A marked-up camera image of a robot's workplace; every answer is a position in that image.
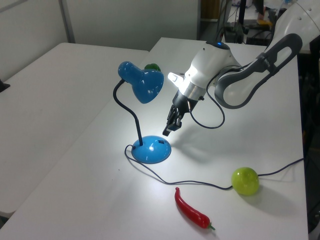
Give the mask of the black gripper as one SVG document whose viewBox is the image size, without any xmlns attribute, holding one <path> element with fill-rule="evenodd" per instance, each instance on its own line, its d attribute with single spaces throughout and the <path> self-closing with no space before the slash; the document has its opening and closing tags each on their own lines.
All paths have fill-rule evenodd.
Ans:
<svg viewBox="0 0 320 240">
<path fill-rule="evenodd" d="M 178 90 L 172 100 L 173 105 L 170 107 L 162 134 L 168 137 L 171 131 L 179 130 L 182 127 L 182 119 L 185 113 L 189 113 L 190 109 L 193 110 L 197 103 L 197 100 L 187 98 Z"/>
</svg>

